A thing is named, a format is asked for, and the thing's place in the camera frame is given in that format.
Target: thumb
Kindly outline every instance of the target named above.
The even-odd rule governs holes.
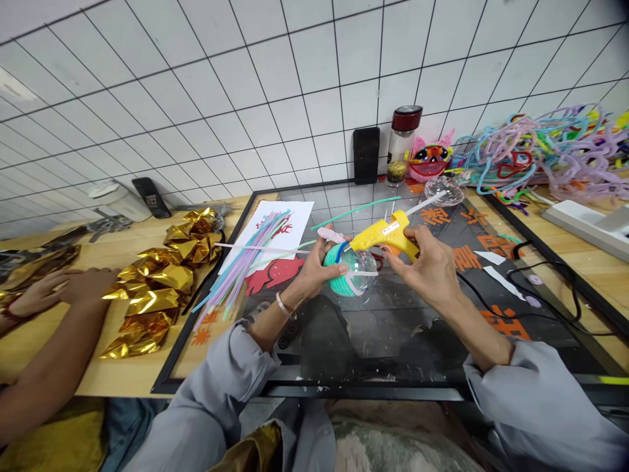
[[[329,267],[323,267],[321,274],[324,280],[336,279],[349,272],[347,264],[334,264]]]

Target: white paper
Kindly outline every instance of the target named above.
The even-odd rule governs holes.
[[[487,259],[492,264],[496,266],[501,265],[506,259],[503,258],[500,254],[496,254],[495,252],[484,252],[484,251],[474,251],[479,256]]]
[[[299,246],[301,242],[301,237],[303,236],[303,232],[306,229],[306,225],[308,224],[308,218],[310,217],[310,212],[313,209],[314,202],[285,202],[285,201],[261,201],[257,206],[254,215],[249,220],[247,226],[242,230],[240,236],[236,240],[236,245],[246,245],[247,242],[251,239],[258,228],[256,225],[259,225],[264,220],[264,217],[271,214],[271,212],[285,212],[286,210],[291,210],[290,219],[286,223],[286,225],[282,226],[282,230],[285,232],[276,234],[267,244],[268,247],[277,248],[277,249],[293,249]],[[225,258],[223,265],[218,271],[219,274],[222,274],[228,267],[229,264],[238,256],[240,250],[232,249],[229,252],[229,255]],[[276,252],[266,252],[261,251],[256,260],[266,260],[271,259],[273,256],[278,255]],[[294,259],[295,254],[289,254],[282,259]],[[264,267],[252,267],[247,271],[247,275],[251,275],[256,270],[263,269]]]
[[[513,295],[515,295],[516,297],[521,299],[523,302],[526,301],[526,300],[524,300],[524,297],[518,291],[516,286],[513,285],[511,282],[509,282],[507,279],[505,279],[502,275],[500,275],[498,273],[498,271],[493,266],[490,265],[488,267],[483,267],[483,269],[485,269],[485,272],[487,272],[489,275],[491,275],[495,280],[499,281],[500,285],[505,287],[509,292],[513,293]]]

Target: hot glue gun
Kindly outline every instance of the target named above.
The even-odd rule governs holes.
[[[435,200],[443,197],[447,191],[443,190],[413,208],[403,211],[398,210],[391,214],[391,221],[380,220],[365,229],[362,233],[350,241],[350,247],[355,250],[367,250],[375,245],[383,245],[393,254],[406,253],[411,263],[417,260],[419,249],[404,236],[404,228],[409,225],[408,215],[430,205]]]

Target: bracelet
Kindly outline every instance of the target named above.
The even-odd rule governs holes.
[[[289,321],[297,321],[297,318],[295,317],[295,315],[294,314],[291,315],[286,309],[286,307],[284,306],[284,302],[282,302],[282,299],[280,298],[280,294],[281,292],[275,293],[275,300],[277,300],[277,304],[280,306],[280,310],[282,310],[282,313],[284,314],[286,318],[288,318]]]

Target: black frame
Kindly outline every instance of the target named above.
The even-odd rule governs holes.
[[[234,227],[229,237],[228,243],[236,241],[244,221],[251,211],[256,198],[260,194],[290,191],[296,189],[306,189],[320,187],[324,185],[348,184],[354,182],[353,179],[336,180],[334,182],[319,182],[304,186],[291,186],[281,189],[259,190],[251,194],[247,205],[242,211],[242,216]],[[522,221],[520,221],[507,207],[505,207],[493,195],[483,195],[485,200],[501,215],[509,224],[518,231],[525,239],[533,241],[533,245],[540,254],[547,260],[562,261],[562,259],[535,235]],[[216,267],[203,280],[200,285],[199,296],[203,298],[207,295],[207,290],[212,286],[218,275],[218,268],[222,265],[226,255],[231,249],[223,251]],[[598,292],[596,292],[583,278],[577,275],[576,287],[581,296],[592,306],[592,309],[609,321],[622,336],[624,340],[629,340],[629,321],[627,321],[618,310],[607,302]],[[198,315],[189,314],[183,328],[172,346],[164,366],[160,370],[155,383],[151,388],[151,393],[173,395],[183,382],[183,379],[171,378],[170,375],[181,355],[181,351],[188,341],[190,333],[197,321]],[[588,395],[592,403],[598,406],[629,406],[629,384],[613,383],[609,380],[595,375],[575,374],[584,392]],[[322,388],[320,383],[312,380],[273,380],[261,392],[263,397],[303,397],[303,398],[324,398],[324,399],[371,399],[371,400],[414,400],[414,401],[473,401],[470,389],[465,382],[442,382],[435,384],[432,382],[326,382],[326,388]]]

